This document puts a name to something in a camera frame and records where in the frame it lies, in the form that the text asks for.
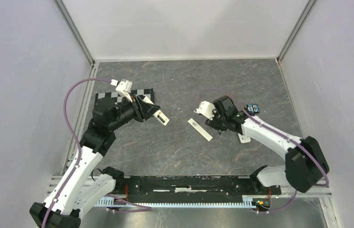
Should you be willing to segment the white rectangular block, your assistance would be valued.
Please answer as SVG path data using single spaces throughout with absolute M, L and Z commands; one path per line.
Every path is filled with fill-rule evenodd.
M 161 110 L 156 111 L 153 114 L 153 117 L 156 118 L 163 126 L 166 126 L 169 122 L 169 118 Z

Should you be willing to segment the beige remote control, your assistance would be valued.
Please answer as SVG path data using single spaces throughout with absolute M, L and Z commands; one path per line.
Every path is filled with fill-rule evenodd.
M 240 143 L 250 143 L 251 142 L 251 138 L 250 137 L 247 137 L 245 135 L 242 135 L 240 133 L 237 133 L 238 137 L 239 137 L 239 141 Z

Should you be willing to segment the white long remote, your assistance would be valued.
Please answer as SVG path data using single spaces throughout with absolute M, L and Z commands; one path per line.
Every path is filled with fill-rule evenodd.
M 187 121 L 194 129 L 200 133 L 208 142 L 213 139 L 213 137 L 203 128 L 201 127 L 194 119 L 190 118 Z

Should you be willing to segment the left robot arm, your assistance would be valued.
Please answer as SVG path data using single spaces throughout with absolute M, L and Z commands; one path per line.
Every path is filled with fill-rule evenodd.
M 167 125 L 169 119 L 143 95 L 132 95 L 122 102 L 102 97 L 95 102 L 93 117 L 78 144 L 70 167 L 42 203 L 33 203 L 29 212 L 39 228 L 77 228 L 82 218 L 106 194 L 124 190 L 123 172 L 108 167 L 87 189 L 88 176 L 103 159 L 116 136 L 115 131 L 131 120 L 144 122 L 156 118 Z

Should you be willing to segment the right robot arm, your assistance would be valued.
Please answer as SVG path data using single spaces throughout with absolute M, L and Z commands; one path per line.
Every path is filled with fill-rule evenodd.
M 249 137 L 271 149 L 283 165 L 264 165 L 251 174 L 250 188 L 262 194 L 271 186 L 289 185 L 305 193 L 311 187 L 329 185 L 329 166 L 317 139 L 286 133 L 259 118 L 246 108 L 239 109 L 225 95 L 213 102 L 202 101 L 195 112 L 206 118 L 205 124 L 220 132 L 227 130 Z

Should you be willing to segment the blue owl toy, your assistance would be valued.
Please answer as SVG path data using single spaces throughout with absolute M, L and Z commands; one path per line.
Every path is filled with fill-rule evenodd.
M 250 113 L 250 114 L 259 114 L 260 110 L 257 104 L 247 104 L 245 106 L 246 110 Z

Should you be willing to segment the black white checkerboard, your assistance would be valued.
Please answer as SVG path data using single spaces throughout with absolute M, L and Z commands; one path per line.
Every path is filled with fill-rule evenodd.
M 155 103 L 155 92 L 153 88 L 146 88 L 146 89 L 135 89 L 131 90 L 133 94 L 138 95 L 139 97 L 143 98 L 146 96 L 151 102 Z M 118 104 L 122 101 L 122 96 L 119 95 L 117 92 L 106 92 L 106 93 L 96 93 L 95 94 L 95 103 L 104 97 L 109 97 L 114 101 L 115 104 Z

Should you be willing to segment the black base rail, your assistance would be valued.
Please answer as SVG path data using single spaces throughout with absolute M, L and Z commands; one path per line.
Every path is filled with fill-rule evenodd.
M 281 188 L 249 176 L 129 176 L 110 194 L 133 203 L 239 203 L 243 196 L 280 195 Z

